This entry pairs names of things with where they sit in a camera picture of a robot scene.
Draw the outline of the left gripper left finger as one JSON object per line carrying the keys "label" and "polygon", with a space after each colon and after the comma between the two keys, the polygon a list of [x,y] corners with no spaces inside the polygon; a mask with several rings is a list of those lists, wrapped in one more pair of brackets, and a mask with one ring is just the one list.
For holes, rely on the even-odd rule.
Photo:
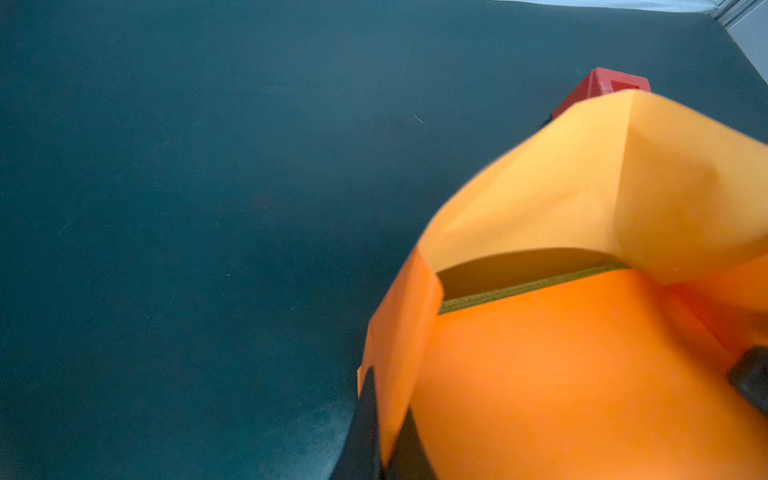
{"label": "left gripper left finger", "polygon": [[374,368],[366,371],[357,407],[330,480],[383,478]]}

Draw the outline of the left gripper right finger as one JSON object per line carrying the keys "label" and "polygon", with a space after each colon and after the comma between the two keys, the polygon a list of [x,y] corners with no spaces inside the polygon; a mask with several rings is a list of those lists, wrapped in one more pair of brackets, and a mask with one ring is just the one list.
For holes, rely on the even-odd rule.
{"label": "left gripper right finger", "polygon": [[404,418],[388,465],[383,470],[386,480],[437,480],[418,434],[412,410]]}

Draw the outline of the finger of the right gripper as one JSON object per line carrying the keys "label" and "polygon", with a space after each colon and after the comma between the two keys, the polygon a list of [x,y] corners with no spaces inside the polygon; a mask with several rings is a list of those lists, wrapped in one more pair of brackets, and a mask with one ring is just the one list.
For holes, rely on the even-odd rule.
{"label": "finger of the right gripper", "polygon": [[754,346],[729,370],[730,385],[764,417],[768,413],[767,347]]}

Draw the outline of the orange wrapping paper sheet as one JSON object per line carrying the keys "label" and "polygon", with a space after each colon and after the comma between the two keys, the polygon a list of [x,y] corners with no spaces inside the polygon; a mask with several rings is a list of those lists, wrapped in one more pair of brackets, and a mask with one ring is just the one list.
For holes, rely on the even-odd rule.
{"label": "orange wrapping paper sheet", "polygon": [[582,101],[435,215],[372,317],[383,470],[409,409],[437,479],[763,479],[728,382],[767,347],[767,147],[666,98]]}

